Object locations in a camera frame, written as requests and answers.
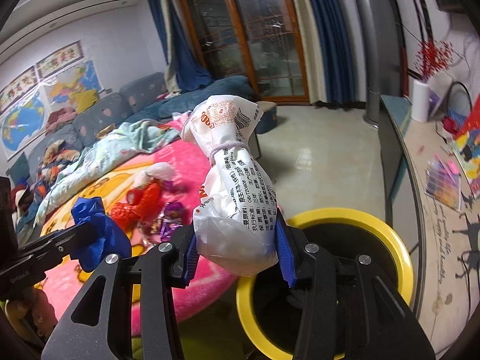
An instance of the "glass pane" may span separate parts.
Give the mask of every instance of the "glass pane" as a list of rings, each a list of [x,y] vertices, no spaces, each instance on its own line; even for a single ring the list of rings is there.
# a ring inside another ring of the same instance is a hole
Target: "glass pane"
[[[225,0],[187,0],[207,68],[215,79],[246,74]]]
[[[285,0],[236,0],[263,96],[305,91]]]

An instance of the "wooden door frame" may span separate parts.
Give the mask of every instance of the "wooden door frame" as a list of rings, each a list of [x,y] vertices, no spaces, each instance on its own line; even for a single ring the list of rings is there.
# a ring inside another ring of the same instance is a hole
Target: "wooden door frame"
[[[200,42],[198,41],[198,36],[195,30],[194,21],[191,18],[191,14],[188,9],[187,0],[180,0],[180,2],[181,2],[183,15],[185,17],[185,21],[187,23],[187,27],[190,33],[191,42],[195,49],[195,54],[198,60],[200,61],[201,65],[204,68],[206,68],[205,59],[203,58]],[[255,69],[254,69],[253,62],[251,60],[250,49],[248,47],[245,31],[242,25],[242,21],[240,19],[237,2],[236,0],[226,0],[226,5],[229,9],[230,19],[232,21],[232,26],[235,30],[235,35],[237,36],[238,45],[240,46],[243,64],[247,71],[247,77],[250,81],[250,85],[254,90],[254,92],[260,96]],[[305,66],[305,56],[304,56],[303,45],[302,45],[302,37],[300,35],[300,31],[298,28],[297,13],[295,11],[293,0],[285,0],[285,5],[286,5],[286,10],[289,14],[295,47],[298,53],[298,62],[300,64],[300,71],[302,74],[302,85],[303,85],[304,95],[303,96],[263,96],[262,99],[268,100],[268,101],[274,101],[276,103],[289,103],[289,104],[291,104],[292,102],[305,103],[305,102],[309,102],[310,99],[309,99],[309,91],[308,91],[307,70]]]

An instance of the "blue curtain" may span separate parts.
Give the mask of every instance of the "blue curtain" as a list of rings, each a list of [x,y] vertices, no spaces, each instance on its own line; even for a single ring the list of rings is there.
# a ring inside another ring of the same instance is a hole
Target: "blue curtain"
[[[165,21],[162,13],[160,0],[148,0],[150,10],[155,22],[155,26],[162,42],[162,48],[165,56],[169,55],[167,46],[167,33],[165,31]],[[213,82],[210,73],[204,69],[191,54],[190,48],[183,33],[183,27],[177,16],[174,6],[169,2],[169,12],[171,16],[174,47],[173,64],[176,70],[177,85],[182,92],[195,91],[203,88]]]
[[[355,79],[347,27],[338,0],[310,0],[322,47],[327,101],[355,101]]]

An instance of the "pink blanket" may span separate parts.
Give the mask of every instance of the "pink blanket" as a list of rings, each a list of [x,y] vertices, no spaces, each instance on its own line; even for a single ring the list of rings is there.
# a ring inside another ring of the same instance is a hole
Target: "pink blanket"
[[[178,122],[169,123],[181,128]],[[159,211],[166,202],[178,201],[186,207],[184,224],[191,223],[193,209],[200,204],[199,188],[205,181],[210,169],[207,158],[201,150],[191,143],[177,140],[153,154],[140,154],[94,182],[80,194],[73,197],[54,213],[45,223],[42,234],[66,228],[73,224],[70,209],[78,196],[101,196],[105,209],[118,201],[125,201],[133,177],[138,171],[157,162],[168,162],[176,170],[174,183],[181,186],[183,192],[178,194],[163,193],[161,201],[154,209]],[[133,255],[142,254],[145,249],[138,230],[129,234]],[[78,261],[65,258],[63,263],[46,273],[46,279],[38,285],[43,288],[54,306],[55,315],[60,318],[74,296],[87,280],[89,274],[82,271]],[[236,277],[227,273],[216,264],[200,257],[195,278],[186,289],[173,289],[173,300],[177,321],[182,321],[198,313],[217,300],[227,290]],[[140,286],[134,286],[132,301],[132,336],[140,334]]]

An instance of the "ceiling molding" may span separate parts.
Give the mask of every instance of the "ceiling molding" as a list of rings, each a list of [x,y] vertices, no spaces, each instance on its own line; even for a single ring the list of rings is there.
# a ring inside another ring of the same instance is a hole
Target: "ceiling molding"
[[[49,13],[23,27],[0,44],[0,64],[46,33],[95,13],[135,5],[140,0],[84,0]]]

